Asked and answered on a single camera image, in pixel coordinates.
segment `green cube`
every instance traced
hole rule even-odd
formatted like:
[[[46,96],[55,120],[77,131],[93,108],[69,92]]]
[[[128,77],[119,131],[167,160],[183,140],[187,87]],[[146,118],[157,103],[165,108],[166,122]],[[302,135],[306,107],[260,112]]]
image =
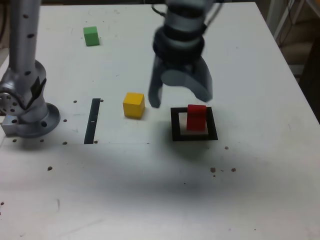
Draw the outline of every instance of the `green cube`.
[[[87,47],[100,45],[96,26],[84,27],[83,33]]]

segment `cable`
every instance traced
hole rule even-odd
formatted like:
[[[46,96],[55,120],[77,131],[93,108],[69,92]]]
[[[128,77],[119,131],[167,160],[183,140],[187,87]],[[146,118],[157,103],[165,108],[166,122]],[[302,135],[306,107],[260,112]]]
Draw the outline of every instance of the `cable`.
[[[223,6],[223,3],[220,3],[217,10],[215,10],[215,12],[212,14],[212,16],[210,17],[209,21],[206,24],[206,28],[208,28],[210,26],[210,24],[216,19],[216,17],[218,16],[218,13],[220,12],[221,8]]]
[[[285,28],[283,28],[283,29],[281,30],[281,33],[280,33],[280,35],[279,35],[279,48],[280,48],[281,52],[283,51],[283,45],[284,45],[284,43],[285,43],[285,41],[286,41],[286,39],[287,39],[290,31],[292,30],[293,25],[294,25],[294,24],[293,24],[293,21],[292,21],[292,18],[291,18],[291,14],[290,14],[290,11],[291,11],[291,10],[290,10],[290,6],[289,6],[289,0],[286,0],[286,6],[287,6],[287,9],[288,9],[288,16],[289,16],[288,19],[290,20],[290,28],[289,28],[288,32],[286,33],[283,41],[281,40],[281,36],[282,36]]]
[[[155,13],[159,14],[160,16],[162,16],[162,17],[166,16],[166,14],[164,12],[161,12],[161,11],[158,11],[157,9],[155,9],[155,5],[154,4],[151,5],[151,8]]]
[[[2,19],[2,26],[0,31],[0,43],[4,36],[6,25],[7,25],[7,5],[3,2],[2,7],[3,7],[3,19]]]

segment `black strip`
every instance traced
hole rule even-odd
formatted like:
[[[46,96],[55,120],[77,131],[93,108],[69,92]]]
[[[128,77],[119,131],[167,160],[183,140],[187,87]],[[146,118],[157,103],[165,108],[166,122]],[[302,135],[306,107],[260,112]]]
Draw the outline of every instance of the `black strip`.
[[[86,126],[84,144],[94,144],[99,107],[100,107],[100,98],[93,98],[91,103],[88,124]]]
[[[200,135],[181,135],[179,113],[187,113],[187,107],[173,107],[171,108],[171,129],[172,129],[172,140],[177,141],[212,141],[218,140],[214,115],[211,107],[206,108],[206,126],[208,134]]]

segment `yellow cube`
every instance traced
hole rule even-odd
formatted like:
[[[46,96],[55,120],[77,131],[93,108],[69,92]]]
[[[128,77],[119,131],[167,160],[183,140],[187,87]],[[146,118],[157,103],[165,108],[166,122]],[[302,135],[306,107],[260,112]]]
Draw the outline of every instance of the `yellow cube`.
[[[128,118],[140,119],[145,111],[145,95],[128,92],[123,101],[123,111]]]

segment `black bar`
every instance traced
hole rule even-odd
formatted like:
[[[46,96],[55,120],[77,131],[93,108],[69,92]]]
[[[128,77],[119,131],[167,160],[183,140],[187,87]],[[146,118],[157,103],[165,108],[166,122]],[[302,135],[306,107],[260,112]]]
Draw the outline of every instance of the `black bar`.
[[[99,107],[100,107],[100,98],[93,98],[91,103],[88,124],[86,126],[84,144],[94,144]]]

